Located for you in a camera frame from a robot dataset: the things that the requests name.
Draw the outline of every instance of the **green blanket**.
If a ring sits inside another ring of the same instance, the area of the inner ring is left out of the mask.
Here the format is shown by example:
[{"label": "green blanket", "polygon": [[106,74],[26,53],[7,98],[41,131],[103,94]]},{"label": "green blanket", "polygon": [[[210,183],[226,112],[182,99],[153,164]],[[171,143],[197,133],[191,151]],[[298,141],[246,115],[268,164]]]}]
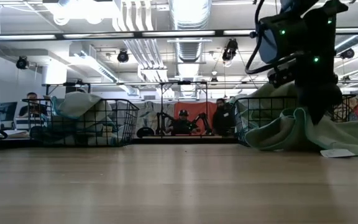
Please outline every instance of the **green blanket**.
[{"label": "green blanket", "polygon": [[[266,84],[248,97],[293,96],[294,89],[293,83],[278,89]],[[277,102],[259,101],[258,105],[255,100],[239,101],[242,123],[246,124],[243,128],[247,130],[245,140],[249,146],[261,151],[318,149],[324,157],[358,156],[358,121],[335,123],[325,116],[314,126],[306,108],[296,108],[295,104],[287,102],[283,104],[285,109],[277,114],[268,109],[273,109],[279,103],[278,99]],[[252,107],[257,106],[263,110],[256,113]],[[261,120],[273,121],[259,124]]]}]

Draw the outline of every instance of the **red backdrop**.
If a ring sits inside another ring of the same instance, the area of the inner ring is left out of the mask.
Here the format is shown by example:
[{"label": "red backdrop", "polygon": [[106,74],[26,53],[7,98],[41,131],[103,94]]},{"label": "red backdrop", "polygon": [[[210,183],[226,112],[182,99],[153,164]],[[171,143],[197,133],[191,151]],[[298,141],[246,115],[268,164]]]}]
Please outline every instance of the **red backdrop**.
[{"label": "red backdrop", "polygon": [[[174,115],[175,118],[179,117],[180,110],[187,110],[189,112],[189,121],[193,121],[200,113],[206,113],[207,103],[181,103],[175,104]],[[216,103],[208,102],[208,121],[209,126],[212,128],[212,118],[216,111]],[[203,121],[200,119],[197,122],[197,126],[201,129],[201,133],[205,131]]]}]

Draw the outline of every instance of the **ceiling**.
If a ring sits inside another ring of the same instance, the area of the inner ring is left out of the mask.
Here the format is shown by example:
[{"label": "ceiling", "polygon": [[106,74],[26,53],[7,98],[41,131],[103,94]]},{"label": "ceiling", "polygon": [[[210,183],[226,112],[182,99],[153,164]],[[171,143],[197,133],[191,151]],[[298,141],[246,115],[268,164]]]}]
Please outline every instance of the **ceiling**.
[{"label": "ceiling", "polygon": [[[211,17],[209,19],[209,29],[253,29],[254,28],[254,14],[256,6],[249,4],[250,1],[238,0],[213,0],[211,10]],[[280,10],[280,6],[275,5],[276,1],[266,0],[260,17],[271,16]],[[156,0],[152,1],[152,21],[156,30],[169,30],[170,15],[166,11],[168,1]],[[114,32],[112,28],[111,19],[104,19],[100,24],[92,25],[84,19],[71,20],[65,26],[55,25],[53,22],[53,15],[49,12],[31,12],[31,8],[26,5],[15,5],[16,9],[10,7],[0,6],[0,30],[1,34],[35,34],[35,33],[78,33],[78,32]],[[46,10],[43,5],[33,4],[35,10]],[[349,10],[337,17],[338,27],[358,27],[358,0],[349,5]],[[336,44],[344,42],[350,36],[338,36]],[[200,65],[199,79],[209,80],[212,76],[212,71],[217,71],[219,81],[226,79],[227,81],[249,80],[250,76],[244,72],[245,63],[247,63],[250,53],[255,48],[255,40],[248,37],[237,38],[239,43],[239,54],[234,58],[231,67],[223,67],[221,60],[221,52],[223,47],[227,44],[228,38],[211,38],[212,42],[205,43],[203,53],[203,63]],[[50,42],[4,42],[1,44],[5,54],[9,54],[15,49],[46,49],[53,54],[67,60],[69,67],[72,68],[68,72],[70,78],[82,78],[94,80],[94,82],[103,82],[103,79],[98,79],[101,75],[94,70],[87,69],[83,65],[77,65],[72,62],[72,55],[69,54],[69,41],[50,41]],[[130,55],[130,60],[127,63],[118,63],[116,57],[119,49],[124,49],[126,46],[122,40],[98,40],[98,41],[84,41],[80,43],[84,48],[92,45],[97,50],[97,58],[104,62],[108,69],[114,71],[120,80],[125,82],[140,82],[137,76],[137,62]],[[167,43],[167,39],[157,39],[157,44],[164,65],[167,66],[168,78],[175,78],[176,57],[174,54],[173,44]],[[341,77],[343,75],[355,75],[358,79],[358,44],[352,46],[355,51],[353,59],[336,60],[335,72]],[[256,58],[254,66],[261,66],[263,63]],[[254,80],[266,80],[266,73],[261,73],[257,76],[252,76]],[[351,91],[358,90],[358,84],[351,84],[347,87]],[[117,87],[97,88],[94,91],[118,91]]]}]

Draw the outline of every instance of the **person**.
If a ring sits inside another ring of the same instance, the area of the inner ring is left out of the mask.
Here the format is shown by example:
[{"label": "person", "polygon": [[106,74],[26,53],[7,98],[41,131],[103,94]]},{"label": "person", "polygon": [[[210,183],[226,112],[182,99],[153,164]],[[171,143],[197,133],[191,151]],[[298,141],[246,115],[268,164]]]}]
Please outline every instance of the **person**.
[{"label": "person", "polygon": [[39,100],[37,100],[38,96],[36,93],[28,93],[27,94],[27,99],[30,100],[28,102],[27,106],[23,106],[20,109],[19,112],[19,117],[20,118],[25,118],[29,116],[29,111],[30,111],[30,115],[32,116],[40,116],[40,114],[44,114],[44,115],[48,115],[48,111],[47,111],[47,107],[45,105],[40,105],[39,104]]},{"label": "person", "polygon": [[216,100],[216,112],[212,119],[213,133],[227,136],[231,129],[236,125],[231,112],[231,107],[224,99]]},{"label": "person", "polygon": [[201,130],[196,124],[192,124],[189,120],[187,120],[188,116],[189,113],[187,110],[179,111],[179,119],[173,120],[166,132],[171,133],[172,135],[194,134],[200,132]]}]

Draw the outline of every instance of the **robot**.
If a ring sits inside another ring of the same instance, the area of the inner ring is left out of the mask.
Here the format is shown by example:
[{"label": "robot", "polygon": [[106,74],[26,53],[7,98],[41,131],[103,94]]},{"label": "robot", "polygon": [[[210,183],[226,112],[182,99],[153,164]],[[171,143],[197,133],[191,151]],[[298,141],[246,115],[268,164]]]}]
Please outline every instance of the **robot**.
[{"label": "robot", "polygon": [[[279,14],[259,19],[264,3],[260,0],[256,29],[250,35],[257,38],[257,46],[246,65],[250,75],[271,70],[268,79],[275,88],[294,80],[299,104],[307,107],[313,124],[342,102],[338,77],[333,72],[336,14],[348,10],[340,0],[328,0],[323,7],[311,9],[317,2],[281,0]],[[258,51],[266,65],[251,70]]]},{"label": "robot", "polygon": [[[176,119],[170,116],[169,114],[166,114],[164,112],[157,113],[157,129],[155,130],[155,134],[159,134],[161,136],[164,136],[164,130],[165,130],[165,119],[169,119],[171,122],[174,122]],[[197,121],[201,119],[204,124],[205,132],[203,134],[206,135],[212,135],[212,129],[209,126],[208,119],[206,117],[205,113],[200,113],[192,122],[189,127],[189,129],[194,129],[196,127]]]}]

